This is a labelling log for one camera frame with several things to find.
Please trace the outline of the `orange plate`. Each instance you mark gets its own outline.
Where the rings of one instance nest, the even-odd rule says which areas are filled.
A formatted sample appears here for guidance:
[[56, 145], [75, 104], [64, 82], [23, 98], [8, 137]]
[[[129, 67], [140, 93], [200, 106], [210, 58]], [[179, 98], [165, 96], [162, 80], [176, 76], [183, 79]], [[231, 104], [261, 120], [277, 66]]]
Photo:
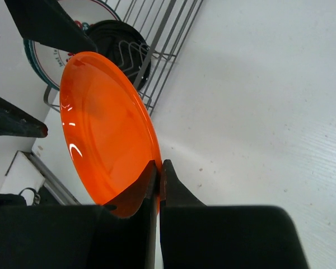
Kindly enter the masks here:
[[155, 129], [126, 75], [94, 52], [74, 55], [64, 68], [60, 117], [68, 152], [92, 200], [120, 218], [140, 208], [146, 168], [162, 169]]

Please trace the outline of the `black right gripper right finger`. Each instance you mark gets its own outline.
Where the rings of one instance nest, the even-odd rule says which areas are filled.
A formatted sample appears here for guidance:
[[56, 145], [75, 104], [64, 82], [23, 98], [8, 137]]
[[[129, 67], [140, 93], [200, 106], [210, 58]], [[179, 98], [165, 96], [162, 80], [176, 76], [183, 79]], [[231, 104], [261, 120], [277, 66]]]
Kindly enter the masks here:
[[295, 225], [277, 206], [207, 206], [170, 160], [160, 181], [165, 268], [308, 268]]

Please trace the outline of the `white plate red characters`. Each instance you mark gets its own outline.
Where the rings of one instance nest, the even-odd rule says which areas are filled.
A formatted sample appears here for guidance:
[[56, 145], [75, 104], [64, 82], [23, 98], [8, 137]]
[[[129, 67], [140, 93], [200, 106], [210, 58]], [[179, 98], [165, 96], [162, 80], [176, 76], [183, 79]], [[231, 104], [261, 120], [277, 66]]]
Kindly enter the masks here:
[[[59, 1], [59, 4], [83, 31], [100, 21], [120, 20], [114, 9], [103, 1], [65, 0]], [[63, 70], [73, 54], [31, 40], [29, 44], [35, 65], [43, 75], [45, 83], [59, 90]]]

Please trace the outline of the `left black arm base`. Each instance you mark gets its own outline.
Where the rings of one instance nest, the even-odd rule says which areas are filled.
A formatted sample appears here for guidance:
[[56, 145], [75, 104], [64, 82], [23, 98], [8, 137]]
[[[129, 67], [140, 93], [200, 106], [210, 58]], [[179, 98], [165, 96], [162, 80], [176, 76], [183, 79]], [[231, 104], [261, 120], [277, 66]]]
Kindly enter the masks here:
[[51, 205], [60, 205], [60, 203], [45, 187], [41, 187], [38, 191], [35, 188], [26, 187], [18, 194], [0, 193], [0, 207]]

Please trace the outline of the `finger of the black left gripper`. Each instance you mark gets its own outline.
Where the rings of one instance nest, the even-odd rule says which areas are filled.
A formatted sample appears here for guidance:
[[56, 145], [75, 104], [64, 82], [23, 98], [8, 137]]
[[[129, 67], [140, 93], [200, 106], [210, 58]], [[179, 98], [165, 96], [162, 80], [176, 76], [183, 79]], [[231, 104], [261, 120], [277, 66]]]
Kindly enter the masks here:
[[47, 126], [0, 97], [0, 136], [45, 138]]
[[70, 53], [96, 52], [96, 44], [58, 1], [4, 1], [24, 39]]

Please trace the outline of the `green rimmed white plate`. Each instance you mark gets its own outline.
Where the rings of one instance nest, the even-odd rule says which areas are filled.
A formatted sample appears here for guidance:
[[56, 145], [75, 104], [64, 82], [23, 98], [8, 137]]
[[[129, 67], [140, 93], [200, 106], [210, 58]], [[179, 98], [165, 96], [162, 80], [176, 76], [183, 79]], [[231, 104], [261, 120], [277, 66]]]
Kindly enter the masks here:
[[24, 51], [27, 57], [27, 60], [31, 66], [31, 68], [33, 69], [33, 71], [39, 76], [39, 78], [45, 82], [43, 75], [40, 73], [40, 71], [38, 70], [37, 66], [35, 65], [34, 59], [31, 55], [31, 50], [30, 50], [30, 44], [29, 44], [29, 40], [28, 39], [23, 39], [23, 45], [24, 45]]

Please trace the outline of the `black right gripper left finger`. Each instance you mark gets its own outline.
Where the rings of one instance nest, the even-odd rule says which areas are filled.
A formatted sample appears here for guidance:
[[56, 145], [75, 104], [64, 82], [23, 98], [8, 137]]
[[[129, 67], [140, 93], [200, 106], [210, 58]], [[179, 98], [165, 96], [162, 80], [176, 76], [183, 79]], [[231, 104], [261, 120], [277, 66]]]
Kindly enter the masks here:
[[0, 268], [154, 268], [157, 176], [139, 177], [147, 192], [128, 218], [112, 205], [0, 207]]

